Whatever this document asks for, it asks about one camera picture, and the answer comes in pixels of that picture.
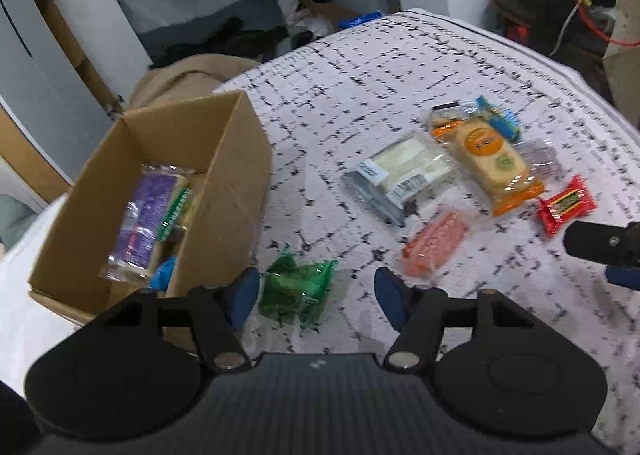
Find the pink wafer snack packet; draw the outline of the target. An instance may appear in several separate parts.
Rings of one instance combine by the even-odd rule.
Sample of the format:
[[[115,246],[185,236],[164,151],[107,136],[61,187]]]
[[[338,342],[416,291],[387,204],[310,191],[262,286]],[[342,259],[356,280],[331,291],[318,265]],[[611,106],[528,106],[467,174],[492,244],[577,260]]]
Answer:
[[[401,263],[408,276],[426,279],[443,267],[458,250],[470,230],[461,211],[446,210],[427,222],[401,250]]]

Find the blue plastic package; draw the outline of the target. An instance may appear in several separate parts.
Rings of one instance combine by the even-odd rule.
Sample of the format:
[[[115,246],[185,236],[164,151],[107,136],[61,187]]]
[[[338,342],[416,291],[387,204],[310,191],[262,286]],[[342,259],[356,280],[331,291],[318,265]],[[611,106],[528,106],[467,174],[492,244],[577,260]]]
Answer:
[[[371,12],[368,14],[362,14],[356,16],[354,18],[340,20],[336,23],[336,28],[345,30],[349,28],[354,28],[366,24],[367,22],[372,22],[372,20],[377,20],[383,17],[383,13],[380,11]]]

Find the red candy bar wrapper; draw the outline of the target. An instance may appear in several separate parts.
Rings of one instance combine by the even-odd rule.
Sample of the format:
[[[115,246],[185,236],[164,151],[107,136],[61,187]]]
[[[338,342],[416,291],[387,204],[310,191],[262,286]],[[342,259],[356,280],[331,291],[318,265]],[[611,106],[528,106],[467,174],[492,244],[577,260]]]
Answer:
[[[552,237],[566,223],[582,218],[596,209],[596,201],[585,179],[580,174],[576,174],[561,193],[538,200],[537,216],[544,233]]]

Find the purple white snack packet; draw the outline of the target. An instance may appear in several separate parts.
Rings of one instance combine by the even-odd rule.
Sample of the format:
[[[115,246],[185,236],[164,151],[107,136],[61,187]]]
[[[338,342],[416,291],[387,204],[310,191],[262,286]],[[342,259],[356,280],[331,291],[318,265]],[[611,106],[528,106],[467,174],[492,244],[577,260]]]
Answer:
[[[193,169],[172,164],[142,166],[101,277],[114,282],[143,282],[154,275],[169,239],[156,240],[160,220],[180,190],[190,187],[193,173]]]

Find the green cow snack packet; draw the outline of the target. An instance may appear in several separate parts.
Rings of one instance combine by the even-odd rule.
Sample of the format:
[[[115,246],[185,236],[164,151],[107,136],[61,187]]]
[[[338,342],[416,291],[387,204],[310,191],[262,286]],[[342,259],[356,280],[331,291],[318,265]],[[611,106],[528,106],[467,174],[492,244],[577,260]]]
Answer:
[[[163,219],[160,220],[160,226],[156,234],[157,241],[167,241],[171,231],[176,226],[181,215],[183,215],[184,208],[189,206],[192,192],[193,189],[190,187],[181,189],[178,195],[171,201]]]

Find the white patterned tablecloth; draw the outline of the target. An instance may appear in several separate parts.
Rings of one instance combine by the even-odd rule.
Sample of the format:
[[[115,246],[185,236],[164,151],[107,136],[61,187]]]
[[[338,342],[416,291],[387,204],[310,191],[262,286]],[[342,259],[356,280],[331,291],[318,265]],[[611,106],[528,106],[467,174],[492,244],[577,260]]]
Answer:
[[[480,94],[515,110],[527,138],[545,138],[566,174],[596,195],[596,217],[639,214],[639,135],[576,74],[493,34],[421,11],[396,14],[301,48],[231,82],[243,90],[272,148],[262,263],[285,245],[309,260],[337,259],[336,299],[303,333],[250,321],[250,349],[342,352],[388,345],[393,333],[372,296],[374,270],[394,263],[421,223],[384,223],[347,195],[341,176],[420,128],[423,113]],[[639,449],[639,296],[612,287],[600,267],[544,239],[530,204],[500,218],[472,181],[449,186],[447,204],[480,212],[482,225],[437,275],[456,296],[504,290],[603,366],[610,392],[597,436],[625,454]]]

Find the tan blanket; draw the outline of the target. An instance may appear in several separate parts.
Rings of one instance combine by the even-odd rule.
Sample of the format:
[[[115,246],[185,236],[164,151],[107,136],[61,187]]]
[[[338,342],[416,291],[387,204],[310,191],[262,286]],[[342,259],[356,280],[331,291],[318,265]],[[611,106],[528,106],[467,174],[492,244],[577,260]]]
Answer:
[[[150,69],[132,91],[128,110],[192,100],[255,67],[253,59],[222,54],[200,54],[167,67]]]

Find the white sandwich snack packet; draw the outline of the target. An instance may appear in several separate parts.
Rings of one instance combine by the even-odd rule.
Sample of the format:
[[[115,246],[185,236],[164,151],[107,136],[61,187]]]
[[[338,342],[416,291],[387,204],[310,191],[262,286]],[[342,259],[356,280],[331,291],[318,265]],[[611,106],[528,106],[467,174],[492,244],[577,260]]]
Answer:
[[[386,222],[404,226],[409,209],[456,174],[456,164],[433,137],[407,133],[360,160],[342,181],[361,204]]]

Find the cream dotted cloth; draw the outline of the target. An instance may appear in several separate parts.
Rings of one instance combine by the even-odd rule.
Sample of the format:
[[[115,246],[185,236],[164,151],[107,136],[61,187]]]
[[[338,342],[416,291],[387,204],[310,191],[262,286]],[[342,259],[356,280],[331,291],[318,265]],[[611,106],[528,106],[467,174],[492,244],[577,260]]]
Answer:
[[[639,41],[639,0],[616,0],[612,38]],[[615,107],[633,126],[639,124],[639,48],[610,43],[602,59]]]

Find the purple round cookie packet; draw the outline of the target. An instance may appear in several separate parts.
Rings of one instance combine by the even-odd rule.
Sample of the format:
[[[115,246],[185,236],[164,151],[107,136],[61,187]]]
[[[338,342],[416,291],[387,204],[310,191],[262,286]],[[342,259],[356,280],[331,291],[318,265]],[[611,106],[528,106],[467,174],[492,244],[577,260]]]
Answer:
[[[558,154],[549,140],[534,138],[514,145],[530,172],[543,180],[552,180],[563,173]]]

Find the orange cracker packet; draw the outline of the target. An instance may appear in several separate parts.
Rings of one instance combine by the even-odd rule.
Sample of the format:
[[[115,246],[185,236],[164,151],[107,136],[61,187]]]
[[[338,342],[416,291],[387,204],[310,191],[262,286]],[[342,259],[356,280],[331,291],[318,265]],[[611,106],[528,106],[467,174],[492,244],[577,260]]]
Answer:
[[[476,102],[453,103],[431,110],[427,126],[475,178],[491,201],[491,212],[503,215],[544,193],[544,182],[510,143],[480,117]]]

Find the dark clothes pile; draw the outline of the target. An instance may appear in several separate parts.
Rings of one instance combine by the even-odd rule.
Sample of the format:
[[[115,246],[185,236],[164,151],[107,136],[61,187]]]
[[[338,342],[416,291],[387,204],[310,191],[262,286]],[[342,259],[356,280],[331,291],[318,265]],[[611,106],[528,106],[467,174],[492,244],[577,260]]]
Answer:
[[[150,68],[160,69],[204,54],[267,63],[312,42],[314,33],[310,30],[290,33],[284,25],[269,30],[247,29],[242,19],[229,17],[207,36],[195,30],[194,22],[188,22],[145,32],[140,39],[151,59]]]

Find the blue snack packet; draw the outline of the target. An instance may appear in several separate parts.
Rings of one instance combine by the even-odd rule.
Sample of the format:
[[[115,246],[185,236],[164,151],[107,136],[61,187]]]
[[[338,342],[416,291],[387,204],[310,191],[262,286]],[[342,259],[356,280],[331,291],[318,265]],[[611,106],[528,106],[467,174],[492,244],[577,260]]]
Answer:
[[[500,133],[506,141],[518,143],[521,141],[522,126],[520,119],[514,112],[506,108],[500,108],[486,100],[484,96],[479,96],[475,100],[480,117],[482,117],[491,128]]]

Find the white wardrobe door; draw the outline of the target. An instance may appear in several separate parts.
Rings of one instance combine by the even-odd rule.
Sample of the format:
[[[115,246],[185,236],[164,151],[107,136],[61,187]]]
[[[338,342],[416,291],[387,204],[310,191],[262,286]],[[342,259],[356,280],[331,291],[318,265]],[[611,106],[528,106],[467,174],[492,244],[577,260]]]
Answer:
[[[1,104],[68,183],[151,63],[117,0],[1,0]]]

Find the small green candy packet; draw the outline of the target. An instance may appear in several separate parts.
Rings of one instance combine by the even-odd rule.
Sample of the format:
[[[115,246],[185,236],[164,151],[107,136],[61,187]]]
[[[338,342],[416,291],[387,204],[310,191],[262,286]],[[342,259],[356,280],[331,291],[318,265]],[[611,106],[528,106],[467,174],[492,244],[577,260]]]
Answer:
[[[299,264],[285,247],[265,271],[259,311],[276,321],[307,329],[314,326],[326,304],[336,260]]]

